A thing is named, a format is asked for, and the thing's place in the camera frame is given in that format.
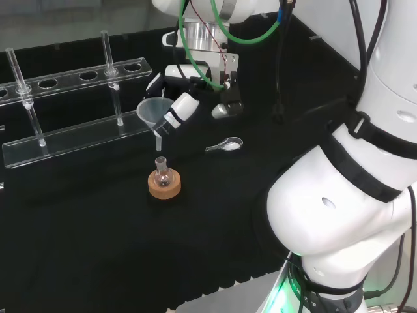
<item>glass tube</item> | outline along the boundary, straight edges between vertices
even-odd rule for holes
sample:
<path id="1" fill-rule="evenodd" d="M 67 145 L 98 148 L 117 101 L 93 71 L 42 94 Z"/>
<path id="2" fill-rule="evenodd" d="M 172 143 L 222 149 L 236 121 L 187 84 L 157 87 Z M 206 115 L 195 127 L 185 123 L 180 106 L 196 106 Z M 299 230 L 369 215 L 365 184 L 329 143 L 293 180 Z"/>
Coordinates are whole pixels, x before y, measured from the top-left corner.
<path id="1" fill-rule="evenodd" d="M 20 94 L 20 98 L 22 99 L 22 104 L 25 107 L 29 119 L 31 120 L 33 131 L 35 132 L 36 138 L 38 139 L 39 146 L 45 147 L 46 142 L 44 139 L 44 134 L 42 133 L 42 129 L 40 128 L 38 117 L 36 116 L 35 109 L 33 108 L 33 99 L 30 94 L 31 88 L 29 85 L 26 85 L 25 80 L 23 78 L 22 72 L 19 67 L 18 60 L 16 59 L 16 55 L 14 54 L 14 50 L 12 48 L 6 49 L 6 54 L 8 58 L 8 62 L 10 63 L 10 67 L 12 68 L 14 78 L 18 83 L 17 93 Z"/>

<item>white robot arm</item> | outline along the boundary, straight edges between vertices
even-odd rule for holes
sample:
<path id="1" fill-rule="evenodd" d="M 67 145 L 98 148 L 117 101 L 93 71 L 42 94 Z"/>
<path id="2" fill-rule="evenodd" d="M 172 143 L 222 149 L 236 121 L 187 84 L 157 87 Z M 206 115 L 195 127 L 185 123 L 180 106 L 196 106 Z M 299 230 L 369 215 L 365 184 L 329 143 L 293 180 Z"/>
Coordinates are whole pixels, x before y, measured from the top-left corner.
<path id="1" fill-rule="evenodd" d="M 355 121 L 329 134 L 328 144 L 303 156 L 269 192 L 268 219 L 276 237 L 302 256 L 303 269 L 322 286 L 357 286 L 411 227 L 407 187 L 417 188 L 416 15 L 417 1 L 389 1 Z M 350 295 L 323 297 L 337 301 Z M 289 298 L 296 306 L 296 297 Z M 365 302 L 353 312 L 367 312 Z"/>

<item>hole in rack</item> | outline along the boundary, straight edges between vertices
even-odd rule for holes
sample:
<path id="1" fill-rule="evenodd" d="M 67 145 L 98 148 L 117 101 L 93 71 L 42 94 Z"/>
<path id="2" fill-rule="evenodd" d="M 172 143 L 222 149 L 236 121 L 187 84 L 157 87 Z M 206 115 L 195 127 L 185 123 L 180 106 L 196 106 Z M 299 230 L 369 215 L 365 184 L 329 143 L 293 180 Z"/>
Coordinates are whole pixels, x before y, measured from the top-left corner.
<path id="1" fill-rule="evenodd" d="M 127 72 L 137 72 L 142 68 L 142 66 L 139 63 L 132 63 L 132 64 L 127 64 L 124 66 L 124 69 Z"/>
<path id="2" fill-rule="evenodd" d="M 5 95 L 7 95 L 7 90 L 6 90 L 6 89 L 1 88 L 1 89 L 0 89 L 0 99 L 1 99 L 1 98 L 3 98 Z"/>
<path id="3" fill-rule="evenodd" d="M 50 80 L 41 80 L 38 82 L 38 86 L 42 89 L 51 89 L 58 84 L 58 81 L 55 78 Z"/>
<path id="4" fill-rule="evenodd" d="M 85 73 L 81 73 L 79 75 L 79 78 L 81 80 L 89 81 L 89 80 L 95 80 L 97 76 L 98 76 L 97 72 L 85 72 Z"/>

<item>black cloth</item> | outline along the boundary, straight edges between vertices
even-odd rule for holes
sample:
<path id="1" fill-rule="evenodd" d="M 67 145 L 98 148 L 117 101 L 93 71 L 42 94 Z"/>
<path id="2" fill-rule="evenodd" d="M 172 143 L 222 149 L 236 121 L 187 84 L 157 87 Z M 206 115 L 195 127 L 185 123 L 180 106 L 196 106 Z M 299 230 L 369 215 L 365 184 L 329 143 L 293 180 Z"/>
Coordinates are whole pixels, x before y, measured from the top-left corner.
<path id="1" fill-rule="evenodd" d="M 250 18 L 232 32 L 253 38 L 274 16 Z M 145 57 L 155 72 L 172 63 L 162 29 L 111 37 L 115 61 Z M 216 103 L 201 103 L 162 155 L 182 178 L 178 198 L 149 196 L 155 142 L 148 132 L 4 172 L 0 209 L 0 308 L 20 312 L 165 312 L 219 286 L 277 271 L 282 261 L 261 251 L 251 210 L 259 193 L 293 157 L 317 145 L 329 119 L 341 121 L 342 97 L 355 71 L 297 19 L 283 52 L 287 122 L 272 118 L 277 36 L 258 47 L 232 46 L 245 112 L 215 121 Z M 102 64 L 100 39 L 16 52 L 25 77 Z M 1 81 L 12 80 L 0 55 Z M 134 110 L 149 81 L 121 83 L 124 112 Z M 35 102 L 44 132 L 112 112 L 108 88 Z M 19 105 L 1 108 L 4 141 L 31 136 Z M 243 149 L 204 154 L 229 136 Z"/>

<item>black cable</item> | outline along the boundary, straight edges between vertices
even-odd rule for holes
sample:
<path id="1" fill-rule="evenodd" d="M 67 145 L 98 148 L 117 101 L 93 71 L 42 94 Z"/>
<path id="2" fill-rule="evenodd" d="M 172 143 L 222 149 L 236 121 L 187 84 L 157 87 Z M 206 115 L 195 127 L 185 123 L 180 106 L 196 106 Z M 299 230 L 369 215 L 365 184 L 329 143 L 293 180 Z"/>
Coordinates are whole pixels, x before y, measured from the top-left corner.
<path id="1" fill-rule="evenodd" d="M 187 8 L 187 6 L 188 6 L 188 3 L 190 2 L 190 0 L 186 0 L 185 1 L 185 4 L 184 4 L 184 10 L 182 10 L 182 15 L 184 15 L 184 12 L 185 12 L 185 10 L 186 10 L 186 8 Z M 181 68 L 181 66 L 180 66 L 180 63 L 179 63 L 179 61 L 178 61 L 178 57 L 177 57 L 177 52 L 175 51 L 176 49 L 175 49 L 175 47 L 177 47 L 177 41 L 178 41 L 178 30 L 180 29 L 180 27 L 179 27 L 179 24 L 178 24 L 178 21 L 177 21 L 177 24 L 175 25 L 175 30 L 174 30 L 174 43 L 173 43 L 173 45 L 172 45 L 172 52 L 173 52 L 173 57 L 174 57 L 174 63 L 175 63 L 175 65 L 177 66 L 177 69 L 178 69 L 178 71 L 180 72 L 180 75 L 182 76 L 182 78 L 184 78 L 186 81 L 187 81 L 187 83 L 188 83 L 188 79 L 187 79 L 187 77 L 185 76 L 185 74 L 184 74 L 184 72 L 182 71 L 182 68 Z"/>
<path id="2" fill-rule="evenodd" d="M 392 286 L 395 284 L 395 281 L 398 278 L 399 269 L 401 268 L 401 261 L 403 259 L 404 237 L 405 237 L 405 235 L 402 235 L 400 240 L 399 240 L 397 267 L 395 269 L 394 276 L 392 277 L 391 282 L 389 283 L 389 285 L 387 287 L 385 287 L 383 290 L 381 290 L 381 295 L 383 295 L 384 293 L 387 293 L 392 288 Z"/>
<path id="3" fill-rule="evenodd" d="M 375 49 L 375 46 L 377 45 L 379 33 L 381 32 L 382 24 L 384 23 L 384 17 L 385 17 L 387 4 L 388 4 L 388 0 L 381 0 L 377 22 L 373 30 L 371 41 L 369 42 L 369 46 L 367 47 L 366 55 L 367 55 L 368 64 L 371 61 L 373 50 Z"/>
<path id="4" fill-rule="evenodd" d="M 392 286 L 395 284 L 395 282 L 396 282 L 396 280 L 398 278 L 399 270 L 401 268 L 401 260 L 403 259 L 404 237 L 405 237 L 405 235 L 402 235 L 401 236 L 401 239 L 399 240 L 399 250 L 398 250 L 397 267 L 395 268 L 395 273 L 394 273 L 394 276 L 391 279 L 391 282 L 383 290 L 374 290 L 374 291 L 364 292 L 364 299 L 365 300 L 369 300 L 369 299 L 373 299 L 373 298 L 376 298 L 376 297 L 380 297 L 384 293 L 387 293 L 392 288 Z"/>
<path id="5" fill-rule="evenodd" d="M 367 72 L 367 55 L 366 55 L 366 43 L 364 36 L 364 28 L 362 27 L 362 20 L 360 18 L 358 3 L 356 0 L 349 0 L 352 9 L 354 27 L 356 29 L 356 36 L 358 37 L 359 55 L 360 55 L 360 71 L 358 75 L 358 94 L 355 97 L 355 107 L 362 96 L 366 83 Z"/>
<path id="6" fill-rule="evenodd" d="M 282 57 L 282 51 L 284 47 L 284 40 L 287 36 L 288 30 L 289 30 L 289 24 L 291 21 L 291 17 L 293 15 L 293 5 L 288 4 L 284 1 L 283 5 L 283 11 L 282 11 L 282 20 L 280 27 L 278 29 L 278 33 L 280 35 L 280 38 L 278 40 L 278 48 L 276 52 L 276 73 L 275 73 L 275 82 L 276 82 L 276 91 L 277 91 L 277 103 L 274 107 L 274 115 L 278 122 L 283 123 L 283 116 L 285 113 L 285 107 L 282 104 L 281 98 L 281 87 L 280 87 L 280 63 L 281 63 L 281 57 Z"/>
<path id="7" fill-rule="evenodd" d="M 405 307 L 405 303 L 410 297 L 412 289 L 412 281 L 414 278 L 414 262 L 416 259 L 416 195 L 411 186 L 409 186 L 410 199 L 411 199 L 411 255 L 410 255 L 410 271 L 409 271 L 409 284 L 407 286 L 407 292 L 404 299 L 401 302 L 398 313 L 401 313 Z"/>
<path id="8" fill-rule="evenodd" d="M 411 306 L 404 306 L 403 313 L 417 313 L 417 308 Z"/>

